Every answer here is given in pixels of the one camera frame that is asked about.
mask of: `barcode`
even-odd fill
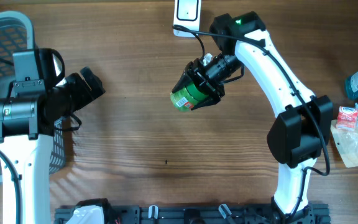
[[[178,105],[179,107],[181,107],[181,106],[185,105],[187,102],[188,102],[188,101],[187,101],[186,97],[183,97],[182,99],[180,99],[180,100],[177,102],[177,105]]]

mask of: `pink package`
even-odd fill
[[[356,109],[340,106],[336,128],[353,131],[356,128],[357,115],[358,111]]]

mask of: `wooden table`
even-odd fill
[[[3,5],[27,14],[40,47],[57,49],[67,74],[90,66],[106,94],[76,114],[66,134],[67,166],[50,178],[50,208],[107,197],[113,205],[269,203],[277,162],[266,135],[274,116],[247,72],[220,104],[177,111],[169,94],[201,55],[195,39],[172,34],[173,1]],[[215,16],[255,11],[298,78],[335,104],[358,70],[358,1],[203,1],[201,29]],[[210,37],[206,50],[219,53]],[[347,169],[333,141],[332,172],[312,176],[311,201],[328,203],[333,223],[358,223],[358,167]],[[323,158],[316,165],[324,169]],[[2,217],[0,186],[0,223]]]

